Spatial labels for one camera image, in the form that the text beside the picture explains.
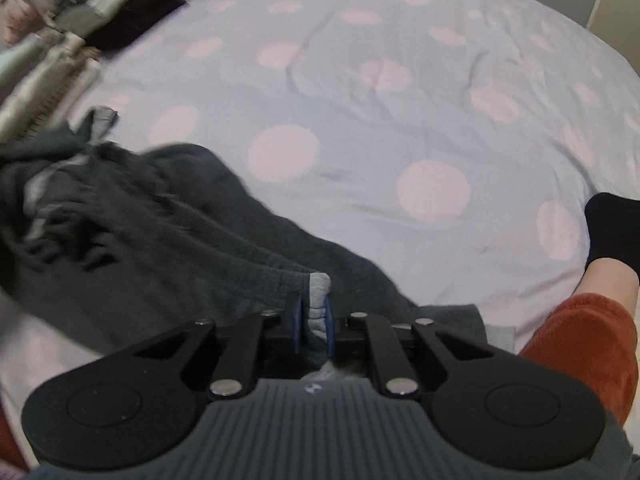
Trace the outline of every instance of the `white logo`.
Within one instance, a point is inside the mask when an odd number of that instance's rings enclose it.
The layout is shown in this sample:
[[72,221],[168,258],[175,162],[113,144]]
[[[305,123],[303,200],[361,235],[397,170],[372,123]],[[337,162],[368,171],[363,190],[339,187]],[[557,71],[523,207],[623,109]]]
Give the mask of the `white logo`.
[[316,393],[322,391],[322,386],[320,386],[320,384],[318,384],[318,383],[307,384],[305,386],[305,391],[308,394],[315,395]]

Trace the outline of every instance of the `polka dot bed sheet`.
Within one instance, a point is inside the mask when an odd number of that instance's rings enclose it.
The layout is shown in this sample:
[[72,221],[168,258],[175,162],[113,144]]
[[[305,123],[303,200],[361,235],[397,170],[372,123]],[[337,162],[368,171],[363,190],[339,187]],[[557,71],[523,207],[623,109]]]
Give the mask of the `polka dot bed sheet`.
[[[516,350],[574,290],[597,190],[640,196],[640,80],[532,0],[189,0],[81,102],[132,150],[194,142],[418,304],[475,303]],[[0,383],[95,356],[2,310]]]

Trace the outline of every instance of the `black sock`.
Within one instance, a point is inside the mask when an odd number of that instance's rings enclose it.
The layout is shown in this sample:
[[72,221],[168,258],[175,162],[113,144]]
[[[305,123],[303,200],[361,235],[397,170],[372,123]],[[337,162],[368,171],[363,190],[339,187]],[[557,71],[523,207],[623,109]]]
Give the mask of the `black sock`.
[[613,258],[640,276],[640,201],[598,193],[584,208],[591,245],[587,266]]

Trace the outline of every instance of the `beige door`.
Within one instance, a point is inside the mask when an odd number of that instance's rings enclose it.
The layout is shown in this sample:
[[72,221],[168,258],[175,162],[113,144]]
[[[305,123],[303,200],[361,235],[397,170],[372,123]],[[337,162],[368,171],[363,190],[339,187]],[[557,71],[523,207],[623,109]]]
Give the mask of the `beige door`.
[[640,0],[596,0],[587,28],[640,74]]

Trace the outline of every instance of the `silver screw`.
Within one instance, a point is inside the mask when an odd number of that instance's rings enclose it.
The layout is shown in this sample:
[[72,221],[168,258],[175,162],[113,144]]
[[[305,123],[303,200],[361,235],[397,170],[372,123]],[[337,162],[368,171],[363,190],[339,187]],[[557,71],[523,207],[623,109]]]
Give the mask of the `silver screw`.
[[242,384],[235,379],[219,379],[209,385],[211,393],[220,397],[229,397],[240,393]]
[[418,383],[406,377],[396,377],[386,382],[385,387],[392,394],[410,395],[417,391]]

